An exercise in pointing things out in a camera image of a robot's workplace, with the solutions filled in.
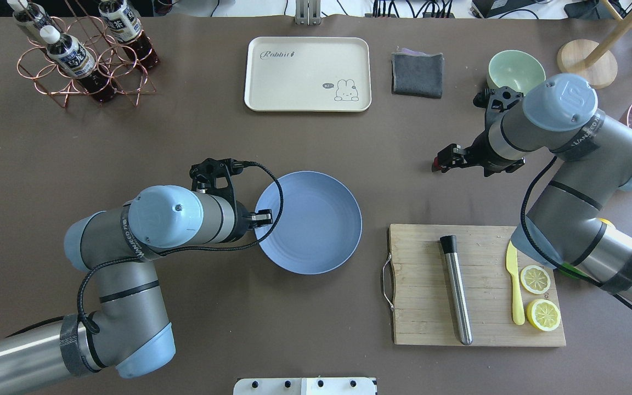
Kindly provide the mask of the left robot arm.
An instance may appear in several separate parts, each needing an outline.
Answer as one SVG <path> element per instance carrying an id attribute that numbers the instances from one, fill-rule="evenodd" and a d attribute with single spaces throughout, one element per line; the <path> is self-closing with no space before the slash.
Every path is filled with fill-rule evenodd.
<path id="1" fill-rule="evenodd" d="M 82 308 L 0 341 L 0 394 L 26 393 L 113 366 L 133 378 L 164 366 L 176 351 L 155 260 L 236 241 L 276 224 L 271 210 L 248 212 L 226 197 L 160 185 L 123 207 L 72 225 L 64 248 L 73 266 L 94 279 L 100 310 Z"/>

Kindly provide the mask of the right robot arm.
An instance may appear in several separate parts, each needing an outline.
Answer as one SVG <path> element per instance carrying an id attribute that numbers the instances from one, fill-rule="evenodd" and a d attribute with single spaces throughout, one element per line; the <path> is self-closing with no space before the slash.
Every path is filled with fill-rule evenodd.
<path id="1" fill-rule="evenodd" d="M 512 244 L 551 268 L 576 267 L 586 281 L 632 308 L 632 237 L 599 220 L 617 190 L 632 191 L 632 128 L 597 107 L 585 78 L 559 74 L 488 117 L 468 148 L 451 144 L 432 170 L 480 166 L 514 172 L 547 148 L 562 165 L 534 205 L 521 209 Z"/>

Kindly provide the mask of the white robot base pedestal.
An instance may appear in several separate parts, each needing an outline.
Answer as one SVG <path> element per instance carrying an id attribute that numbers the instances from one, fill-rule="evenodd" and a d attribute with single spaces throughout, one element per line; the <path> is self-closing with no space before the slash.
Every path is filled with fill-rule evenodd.
<path id="1" fill-rule="evenodd" d="M 245 378 L 236 382 L 233 394 L 377 394 L 372 377 Z"/>

